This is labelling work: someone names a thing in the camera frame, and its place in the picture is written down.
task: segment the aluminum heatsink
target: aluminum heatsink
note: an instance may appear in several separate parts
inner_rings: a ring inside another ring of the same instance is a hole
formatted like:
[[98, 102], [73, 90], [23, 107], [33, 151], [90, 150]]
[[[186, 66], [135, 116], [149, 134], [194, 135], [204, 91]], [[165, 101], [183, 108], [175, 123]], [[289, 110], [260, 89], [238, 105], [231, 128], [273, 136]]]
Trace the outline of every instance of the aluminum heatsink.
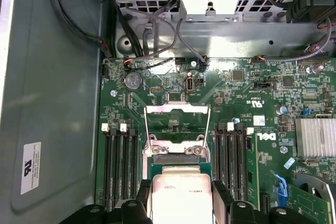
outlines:
[[336, 157], [336, 119], [295, 119], [298, 155]]

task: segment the metal bracket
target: metal bracket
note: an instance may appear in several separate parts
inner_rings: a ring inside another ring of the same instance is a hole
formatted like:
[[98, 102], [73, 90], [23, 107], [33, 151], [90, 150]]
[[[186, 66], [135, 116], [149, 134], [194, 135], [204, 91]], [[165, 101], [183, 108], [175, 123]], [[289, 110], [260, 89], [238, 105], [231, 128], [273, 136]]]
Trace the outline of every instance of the metal bracket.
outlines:
[[[185, 113], [208, 114], [204, 135], [199, 135], [195, 140], [172, 143], [168, 140], [158, 140], [154, 134], [149, 134], [147, 115], [151, 113], [169, 113], [172, 110], [182, 110]], [[210, 108], [208, 106], [192, 106], [182, 101], [171, 101], [162, 106], [146, 106], [144, 117], [146, 125], [146, 145], [142, 158], [142, 178], [147, 178], [147, 158], [152, 155], [165, 155], [169, 153], [180, 153], [186, 155], [197, 155], [211, 161], [211, 154], [207, 144], [208, 127], [210, 122]]]

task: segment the side panel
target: side panel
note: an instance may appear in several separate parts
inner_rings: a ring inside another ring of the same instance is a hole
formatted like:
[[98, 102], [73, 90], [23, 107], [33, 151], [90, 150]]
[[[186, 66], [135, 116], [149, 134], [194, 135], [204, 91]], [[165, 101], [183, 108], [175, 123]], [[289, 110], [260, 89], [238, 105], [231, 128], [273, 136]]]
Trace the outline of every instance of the side panel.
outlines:
[[[66, 1], [83, 29], [99, 30], [99, 5]], [[0, 125], [2, 223], [58, 223], [93, 203], [98, 58], [70, 38], [49, 0], [14, 0]], [[38, 187], [21, 195], [24, 145], [36, 142]]]

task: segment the motherboard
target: motherboard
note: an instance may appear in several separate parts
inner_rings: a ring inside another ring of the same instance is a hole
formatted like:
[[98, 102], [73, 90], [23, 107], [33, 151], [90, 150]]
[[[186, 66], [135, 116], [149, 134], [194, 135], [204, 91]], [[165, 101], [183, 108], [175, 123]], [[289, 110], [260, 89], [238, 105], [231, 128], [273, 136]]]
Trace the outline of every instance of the motherboard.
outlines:
[[103, 60], [96, 203], [112, 210], [135, 198], [155, 164], [178, 159], [208, 163], [234, 199], [264, 213], [287, 206], [333, 223], [335, 68], [326, 58]]

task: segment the ul logo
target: ul logo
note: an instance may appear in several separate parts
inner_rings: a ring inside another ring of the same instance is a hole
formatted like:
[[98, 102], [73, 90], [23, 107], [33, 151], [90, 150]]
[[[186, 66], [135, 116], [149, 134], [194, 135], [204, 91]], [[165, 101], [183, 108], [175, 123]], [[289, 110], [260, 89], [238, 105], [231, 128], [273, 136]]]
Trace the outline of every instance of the ul logo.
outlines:
[[25, 177], [32, 171], [32, 160], [29, 160], [25, 163]]

